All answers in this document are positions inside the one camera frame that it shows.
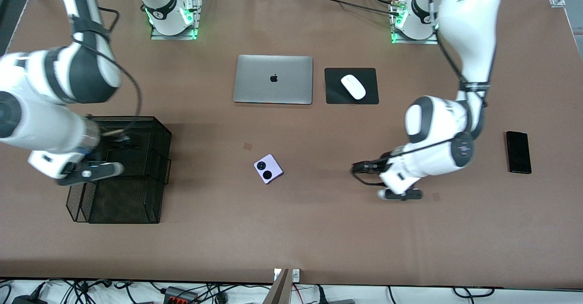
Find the lilac flip phone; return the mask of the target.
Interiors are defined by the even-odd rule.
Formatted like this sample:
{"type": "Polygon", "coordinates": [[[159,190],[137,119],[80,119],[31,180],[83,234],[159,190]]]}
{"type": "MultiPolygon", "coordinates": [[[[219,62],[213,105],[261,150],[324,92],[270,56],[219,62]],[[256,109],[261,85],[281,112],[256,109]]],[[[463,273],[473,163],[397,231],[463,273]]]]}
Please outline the lilac flip phone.
{"type": "Polygon", "coordinates": [[[284,174],[283,169],[271,154],[264,156],[253,165],[264,184],[270,184],[273,180],[284,174]]]}

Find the long black phone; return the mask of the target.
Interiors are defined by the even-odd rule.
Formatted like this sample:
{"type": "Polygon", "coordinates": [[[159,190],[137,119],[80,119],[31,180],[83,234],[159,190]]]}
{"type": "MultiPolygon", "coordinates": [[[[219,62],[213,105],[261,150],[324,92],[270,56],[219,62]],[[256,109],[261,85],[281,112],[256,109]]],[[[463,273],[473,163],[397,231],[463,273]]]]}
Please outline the long black phone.
{"type": "Polygon", "coordinates": [[[505,138],[508,171],[510,173],[530,175],[532,167],[527,134],[506,131],[505,138]]]}

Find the black mesh two-tier tray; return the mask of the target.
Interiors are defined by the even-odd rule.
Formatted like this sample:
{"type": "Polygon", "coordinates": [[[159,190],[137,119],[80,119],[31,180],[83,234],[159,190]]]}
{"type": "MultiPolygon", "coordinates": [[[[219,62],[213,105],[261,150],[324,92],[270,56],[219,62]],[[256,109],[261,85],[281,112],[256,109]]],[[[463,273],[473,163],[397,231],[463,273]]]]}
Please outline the black mesh two-tier tray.
{"type": "Polygon", "coordinates": [[[75,222],[92,224],[157,224],[169,180],[172,133],[155,117],[91,116],[102,133],[126,129],[139,134],[140,148],[112,149],[109,163],[123,173],[69,188],[66,208],[75,222]]]}

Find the black mouse pad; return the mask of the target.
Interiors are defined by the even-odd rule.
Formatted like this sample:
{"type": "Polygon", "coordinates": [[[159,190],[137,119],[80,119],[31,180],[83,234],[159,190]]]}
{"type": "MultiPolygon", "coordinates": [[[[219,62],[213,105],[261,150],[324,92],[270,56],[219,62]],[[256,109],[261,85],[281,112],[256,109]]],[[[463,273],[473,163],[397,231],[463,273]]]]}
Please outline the black mouse pad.
{"type": "Polygon", "coordinates": [[[374,68],[326,68],[324,70],[327,104],[363,104],[379,103],[376,70],[374,68]],[[362,100],[354,100],[341,83],[341,78],[354,75],[366,89],[362,100]]]}

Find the white computer mouse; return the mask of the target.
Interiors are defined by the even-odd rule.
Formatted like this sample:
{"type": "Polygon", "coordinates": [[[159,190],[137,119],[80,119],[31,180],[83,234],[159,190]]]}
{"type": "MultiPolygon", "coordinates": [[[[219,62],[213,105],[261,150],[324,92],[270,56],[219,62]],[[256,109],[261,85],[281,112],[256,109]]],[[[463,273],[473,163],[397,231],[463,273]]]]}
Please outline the white computer mouse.
{"type": "Polygon", "coordinates": [[[367,94],[362,83],[354,75],[343,76],[341,83],[354,100],[362,100],[367,94]]]}

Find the silver laptop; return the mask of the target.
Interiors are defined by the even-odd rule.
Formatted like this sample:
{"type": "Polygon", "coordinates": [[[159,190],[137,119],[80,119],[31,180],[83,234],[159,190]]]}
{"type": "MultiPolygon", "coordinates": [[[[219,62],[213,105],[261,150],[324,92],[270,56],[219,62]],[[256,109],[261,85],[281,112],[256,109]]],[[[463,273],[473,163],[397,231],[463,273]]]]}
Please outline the silver laptop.
{"type": "Polygon", "coordinates": [[[246,104],[312,103],[314,60],[309,56],[239,55],[233,100],[246,104]]]}

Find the black orange power strip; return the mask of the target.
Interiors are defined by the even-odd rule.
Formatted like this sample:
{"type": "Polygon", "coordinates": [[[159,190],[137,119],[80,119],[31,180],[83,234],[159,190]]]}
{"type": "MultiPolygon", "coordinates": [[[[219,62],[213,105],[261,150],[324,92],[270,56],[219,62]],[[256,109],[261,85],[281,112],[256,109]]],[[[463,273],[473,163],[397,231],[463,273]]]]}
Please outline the black orange power strip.
{"type": "Polygon", "coordinates": [[[164,295],[163,304],[195,304],[198,294],[193,291],[177,287],[168,287],[161,290],[164,295]]]}

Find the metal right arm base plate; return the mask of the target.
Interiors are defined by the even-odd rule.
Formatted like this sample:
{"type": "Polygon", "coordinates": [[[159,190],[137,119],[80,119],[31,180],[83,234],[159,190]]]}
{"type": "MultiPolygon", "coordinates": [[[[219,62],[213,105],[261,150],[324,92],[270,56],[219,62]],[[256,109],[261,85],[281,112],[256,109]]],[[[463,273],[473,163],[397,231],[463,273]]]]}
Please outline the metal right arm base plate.
{"type": "Polygon", "coordinates": [[[152,40],[196,40],[199,32],[202,0],[184,0],[168,17],[169,22],[155,21],[148,16],[152,40]]]}

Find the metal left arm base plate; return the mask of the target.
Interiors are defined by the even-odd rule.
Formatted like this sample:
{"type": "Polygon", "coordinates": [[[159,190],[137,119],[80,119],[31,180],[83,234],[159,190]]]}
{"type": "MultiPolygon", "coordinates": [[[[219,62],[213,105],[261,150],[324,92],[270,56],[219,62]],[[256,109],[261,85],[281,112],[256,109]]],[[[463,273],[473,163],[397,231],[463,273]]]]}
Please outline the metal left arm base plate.
{"type": "Polygon", "coordinates": [[[390,12],[396,13],[389,18],[391,40],[394,44],[437,45],[438,40],[433,26],[424,24],[411,7],[412,0],[393,0],[388,5],[390,12]]]}

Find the brown angled post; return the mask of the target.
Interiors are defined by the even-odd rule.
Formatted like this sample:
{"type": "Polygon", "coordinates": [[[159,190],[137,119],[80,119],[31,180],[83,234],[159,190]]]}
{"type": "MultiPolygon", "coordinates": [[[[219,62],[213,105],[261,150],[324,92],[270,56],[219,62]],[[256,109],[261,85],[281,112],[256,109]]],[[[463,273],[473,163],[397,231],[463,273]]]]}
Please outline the brown angled post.
{"type": "Polygon", "coordinates": [[[290,304],[292,288],[292,269],[282,269],[277,281],[271,286],[262,304],[290,304]]]}

